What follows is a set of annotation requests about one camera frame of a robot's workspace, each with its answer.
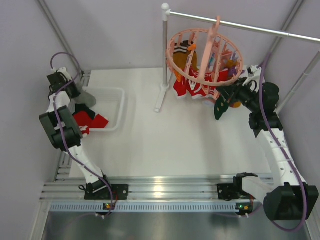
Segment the pink round clip hanger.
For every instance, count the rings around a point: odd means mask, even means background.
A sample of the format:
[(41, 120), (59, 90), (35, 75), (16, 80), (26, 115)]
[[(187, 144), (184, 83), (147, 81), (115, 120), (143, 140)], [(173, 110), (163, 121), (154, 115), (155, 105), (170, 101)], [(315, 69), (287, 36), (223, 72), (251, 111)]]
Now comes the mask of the pink round clip hanger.
[[(216, 23), (214, 23), (210, 28), (190, 28), (180, 31), (175, 34), (167, 43), (165, 51), (166, 63), (169, 70), (175, 76), (175, 81), (178, 80), (181, 82), (189, 79), (190, 81), (202, 85), (216, 87), (213, 98), (201, 97), (197, 99), (209, 98), (216, 101), (220, 96), (219, 92), (217, 91), (217, 87), (232, 85), (236, 80), (238, 80), (243, 72), (243, 56), (238, 47), (229, 38), (218, 32), (220, 25), (221, 19), (218, 17), (216, 19)], [(187, 58), (185, 69), (181, 69), (174, 63), (173, 53), (175, 50), (175, 43), (177, 43), (177, 46), (179, 46), (180, 43), (185, 40), (188, 40), (189, 43), (193, 42), (193, 44), (188, 48), (191, 53)], [(190, 67), (192, 67), (194, 52), (197, 53), (197, 78), (194, 78), (189, 74)], [(225, 69), (227, 61), (231, 58), (238, 58), (238, 64), (236, 66), (237, 74), (233, 75), (232, 79), (230, 80), (217, 82), (219, 72)], [(209, 72), (215, 73), (213, 82), (205, 81), (205, 74)]]

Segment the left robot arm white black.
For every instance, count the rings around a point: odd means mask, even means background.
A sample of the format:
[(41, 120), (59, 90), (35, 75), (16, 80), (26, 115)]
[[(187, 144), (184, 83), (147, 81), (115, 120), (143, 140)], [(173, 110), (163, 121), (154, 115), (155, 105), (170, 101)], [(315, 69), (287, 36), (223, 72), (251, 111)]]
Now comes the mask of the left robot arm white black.
[(86, 193), (97, 194), (103, 199), (109, 198), (113, 194), (113, 186), (104, 172), (85, 153), (81, 128), (69, 109), (71, 100), (81, 95), (75, 80), (66, 67), (53, 68), (52, 74), (47, 78), (50, 83), (49, 106), (39, 116), (39, 121), (50, 143), (76, 162), (85, 178)]

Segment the grey sock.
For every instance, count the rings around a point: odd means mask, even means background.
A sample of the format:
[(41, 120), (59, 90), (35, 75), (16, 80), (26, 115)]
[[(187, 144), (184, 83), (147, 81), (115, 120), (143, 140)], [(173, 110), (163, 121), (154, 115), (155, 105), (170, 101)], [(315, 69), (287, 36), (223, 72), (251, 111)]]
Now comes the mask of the grey sock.
[(77, 90), (79, 92), (79, 96), (74, 98), (74, 102), (76, 104), (85, 104), (87, 107), (92, 108), (96, 105), (96, 98), (90, 93), (83, 90), (83, 86), (81, 83), (76, 84)]

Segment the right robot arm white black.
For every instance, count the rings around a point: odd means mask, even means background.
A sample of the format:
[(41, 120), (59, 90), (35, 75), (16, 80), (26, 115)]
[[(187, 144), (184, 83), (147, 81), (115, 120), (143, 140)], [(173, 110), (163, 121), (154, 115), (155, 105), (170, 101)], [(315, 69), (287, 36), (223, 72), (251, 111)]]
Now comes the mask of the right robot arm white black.
[(264, 183), (255, 173), (239, 173), (233, 178), (233, 192), (238, 198), (251, 195), (258, 200), (271, 221), (307, 220), (319, 191), (306, 183), (290, 154), (282, 123), (275, 113), (280, 90), (270, 82), (251, 89), (257, 82), (246, 80), (240, 78), (232, 85), (216, 88), (220, 95), (214, 116), (219, 120), (229, 106), (237, 102), (250, 111), (249, 127), (265, 153), (273, 185)]

